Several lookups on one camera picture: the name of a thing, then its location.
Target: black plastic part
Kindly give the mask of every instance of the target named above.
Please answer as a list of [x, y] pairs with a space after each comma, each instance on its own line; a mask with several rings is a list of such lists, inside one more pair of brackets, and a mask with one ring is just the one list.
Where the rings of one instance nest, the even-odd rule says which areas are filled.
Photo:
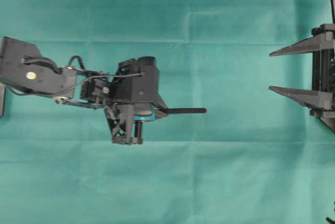
[[[47, 61], [32, 43], [4, 37], [0, 55], [0, 82], [22, 92], [51, 95], [75, 84], [77, 71], [61, 68], [62, 73], [57, 73], [59, 68], [53, 61]], [[29, 72], [35, 78], [29, 79]]]
[[135, 122], [135, 138], [142, 138], [142, 132], [143, 132], [143, 122], [136, 121]]
[[330, 224], [335, 224], [335, 221], [333, 221], [332, 219], [330, 219], [329, 217], [326, 218], [326, 221]]
[[168, 108], [161, 109], [166, 114], [192, 114], [192, 113], [206, 113], [206, 108]]
[[4, 115], [5, 110], [6, 86], [0, 83], [0, 118]]

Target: screw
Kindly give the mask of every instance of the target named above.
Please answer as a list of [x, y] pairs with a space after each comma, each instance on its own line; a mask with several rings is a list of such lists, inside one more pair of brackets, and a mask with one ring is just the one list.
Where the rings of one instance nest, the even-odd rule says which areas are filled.
[[108, 87], [103, 87], [103, 93], [108, 94], [109, 93], [109, 88]]

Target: cable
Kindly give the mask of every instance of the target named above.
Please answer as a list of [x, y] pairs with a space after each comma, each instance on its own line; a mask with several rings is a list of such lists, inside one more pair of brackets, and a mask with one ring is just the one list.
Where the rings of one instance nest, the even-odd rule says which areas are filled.
[[44, 58], [44, 57], [36, 57], [36, 58], [32, 58], [32, 59], [24, 59], [23, 64], [31, 64], [31, 63], [36, 63], [36, 62], [42, 62], [42, 63], [46, 63], [48, 65], [51, 65], [51, 67], [53, 68], [53, 70], [57, 73], [60, 74], [61, 70], [57, 67], [57, 65], [55, 64], [55, 62], [53, 62], [51, 59], [49, 58]]
[[74, 55], [73, 57], [71, 57], [71, 59], [69, 60], [69, 63], [66, 67], [70, 67], [72, 62], [77, 59], [78, 60], [78, 63], [79, 63], [79, 66], [82, 70], [85, 70], [85, 66], [84, 66], [84, 63], [83, 63], [83, 59], [79, 56], [79, 55]]
[[11, 88], [10, 86], [6, 85], [6, 87], [12, 92], [14, 93], [15, 95], [17, 96], [29, 96], [29, 95], [48, 95], [48, 96], [60, 96], [74, 88], [76, 88], [78, 85], [81, 85], [81, 84], [84, 84], [85, 82], [91, 80], [91, 79], [97, 79], [97, 78], [100, 78], [100, 77], [131, 77], [131, 76], [140, 76], [141, 74], [140, 73], [135, 73], [135, 74], [128, 74], [128, 75], [98, 75], [98, 76], [90, 76], [86, 79], [84, 79], [83, 81], [80, 81], [62, 91], [60, 91], [59, 93], [56, 93], [56, 94], [43, 94], [43, 93], [17, 93], [15, 90], [13, 90], [13, 88]]

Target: green fabric backdrop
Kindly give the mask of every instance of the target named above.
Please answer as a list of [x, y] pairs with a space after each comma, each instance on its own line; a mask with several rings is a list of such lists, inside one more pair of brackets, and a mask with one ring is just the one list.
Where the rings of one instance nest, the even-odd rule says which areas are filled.
[[310, 88], [311, 55], [269, 53], [331, 22], [329, 0], [0, 0], [0, 36], [114, 72], [152, 55], [170, 107], [207, 107], [111, 144], [102, 111], [7, 94], [1, 223], [324, 223], [334, 135], [269, 85]]

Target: robotic arm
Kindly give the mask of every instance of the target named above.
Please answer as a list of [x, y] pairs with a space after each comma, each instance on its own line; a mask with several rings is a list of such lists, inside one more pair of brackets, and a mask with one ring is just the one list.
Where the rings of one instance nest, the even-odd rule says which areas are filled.
[[[80, 69], [71, 65], [76, 59]], [[78, 76], [84, 79], [77, 82]], [[79, 56], [59, 68], [52, 60], [42, 57], [36, 45], [5, 37], [0, 50], [0, 82], [0, 116], [5, 87], [18, 96], [43, 96], [55, 99], [58, 104], [101, 108], [105, 111], [112, 142], [118, 144], [142, 144], [144, 122], [169, 114], [207, 111], [205, 108], [167, 107], [158, 92], [159, 70], [154, 57], [121, 62], [116, 74], [110, 75], [86, 70]], [[81, 86], [80, 99], [85, 102], [73, 100], [78, 86]]]

